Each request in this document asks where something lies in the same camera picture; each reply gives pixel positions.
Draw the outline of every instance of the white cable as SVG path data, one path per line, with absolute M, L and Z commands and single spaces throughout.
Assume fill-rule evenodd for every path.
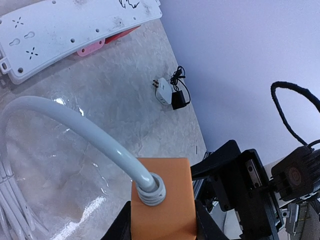
M 31 110 L 48 116 L 69 127 L 123 169 L 133 181 L 141 200 L 149 205 L 160 204 L 166 195 L 162 179 L 151 173 L 123 146 L 87 118 L 63 105 L 36 96 L 22 96 L 10 102 L 0 116 L 0 224 L 8 240 L 11 240 L 8 223 L 19 240 L 34 240 L 32 231 L 37 228 L 44 234 L 48 230 L 29 208 L 14 178 L 6 142 L 6 126 L 13 113 Z

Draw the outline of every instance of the screw hole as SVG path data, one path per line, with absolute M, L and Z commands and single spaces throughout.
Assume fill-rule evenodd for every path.
M 2 67 L 3 67 L 4 70 L 7 69 L 7 65 L 5 63 L 2 63 Z

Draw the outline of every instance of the handwritten black marking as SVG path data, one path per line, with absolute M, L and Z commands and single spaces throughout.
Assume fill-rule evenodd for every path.
M 132 4 L 130 3 L 130 0 L 124 0 L 125 2 L 127 2 L 133 9 L 135 9 L 136 7 L 138 7 L 139 3 L 136 4 Z M 126 3 L 123 3 L 123 0 L 119 0 L 119 3 L 121 4 L 121 6 L 125 9 L 126 8 Z

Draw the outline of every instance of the black cable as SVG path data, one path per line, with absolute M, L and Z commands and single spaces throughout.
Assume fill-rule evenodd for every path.
M 282 89 L 289 89 L 292 90 L 298 94 L 301 94 L 305 98 L 307 98 L 319 111 L 320 113 L 320 100 L 314 96 L 308 89 L 298 86 L 297 84 L 291 83 L 291 82 L 285 82 L 285 81 L 276 81 L 271 85 L 271 96 L 274 101 L 274 104 L 276 106 L 276 109 L 279 112 L 279 115 L 282 119 L 283 124 L 285 125 L 286 129 L 291 133 L 293 137 L 295 137 L 300 143 L 302 143 L 304 146 L 307 146 L 311 148 L 313 145 L 320 143 L 320 139 L 313 141 L 310 144 L 307 144 L 301 137 L 299 137 L 290 127 L 289 123 L 286 120 L 286 117 L 280 107 L 277 95 L 276 95 L 276 89 L 282 88 Z
M 180 80 L 180 79 L 185 79 L 185 78 L 186 78 L 185 69 L 182 66 L 178 66 L 178 68 L 173 73 L 173 75 L 170 79 L 170 84 L 173 86 L 173 89 L 176 92 L 178 92 L 180 90 L 178 87 L 178 82 L 180 82 L 184 86 L 184 88 L 186 89 L 186 91 L 188 92 L 188 95 L 189 95 L 189 101 L 186 104 L 189 104 L 191 102 L 190 92 L 189 92 L 187 86 Z

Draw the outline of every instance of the pink plastic piece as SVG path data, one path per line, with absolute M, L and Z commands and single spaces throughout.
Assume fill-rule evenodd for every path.
M 91 44 L 89 46 L 86 46 L 82 49 L 80 49 L 79 51 L 77 51 L 78 55 L 81 57 L 87 56 L 97 50 L 99 50 L 100 48 L 102 48 L 104 46 L 105 40 L 100 40 L 94 44 Z

